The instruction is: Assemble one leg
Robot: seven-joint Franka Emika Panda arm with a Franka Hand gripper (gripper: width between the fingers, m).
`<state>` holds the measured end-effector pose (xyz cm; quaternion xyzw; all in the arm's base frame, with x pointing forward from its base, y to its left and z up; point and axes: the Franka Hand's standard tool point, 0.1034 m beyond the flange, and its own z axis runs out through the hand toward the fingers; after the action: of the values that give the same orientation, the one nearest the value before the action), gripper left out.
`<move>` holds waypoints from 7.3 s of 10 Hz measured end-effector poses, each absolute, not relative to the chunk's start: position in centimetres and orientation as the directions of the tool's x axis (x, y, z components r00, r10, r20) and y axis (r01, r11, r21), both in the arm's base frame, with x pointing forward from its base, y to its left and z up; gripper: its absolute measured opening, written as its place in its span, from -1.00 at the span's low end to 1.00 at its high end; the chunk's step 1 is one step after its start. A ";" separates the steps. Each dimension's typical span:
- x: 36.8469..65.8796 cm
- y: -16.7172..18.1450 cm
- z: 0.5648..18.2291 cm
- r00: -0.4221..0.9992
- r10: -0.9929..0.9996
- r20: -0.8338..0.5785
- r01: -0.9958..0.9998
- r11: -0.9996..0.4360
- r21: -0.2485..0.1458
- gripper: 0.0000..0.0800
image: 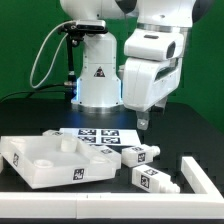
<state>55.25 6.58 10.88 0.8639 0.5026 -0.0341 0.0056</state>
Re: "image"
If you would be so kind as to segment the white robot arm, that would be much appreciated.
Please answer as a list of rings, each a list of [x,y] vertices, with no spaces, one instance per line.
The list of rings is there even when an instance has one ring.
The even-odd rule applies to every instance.
[[[137,127],[149,125],[149,110],[163,108],[179,85],[192,25],[215,0],[60,0],[74,20],[70,31],[84,43],[83,69],[72,103],[89,111],[123,105],[137,114]],[[116,40],[107,19],[133,16],[137,26],[125,41],[127,60],[115,70]]]

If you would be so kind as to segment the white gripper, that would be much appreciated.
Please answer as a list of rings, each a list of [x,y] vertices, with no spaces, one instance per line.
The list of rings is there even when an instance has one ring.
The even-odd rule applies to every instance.
[[[176,59],[176,66],[171,67],[173,61],[155,62],[143,59],[128,58],[123,75],[122,98],[124,106],[137,111],[137,128],[147,130],[149,126],[149,112],[166,107],[164,98],[179,85],[182,59]]]

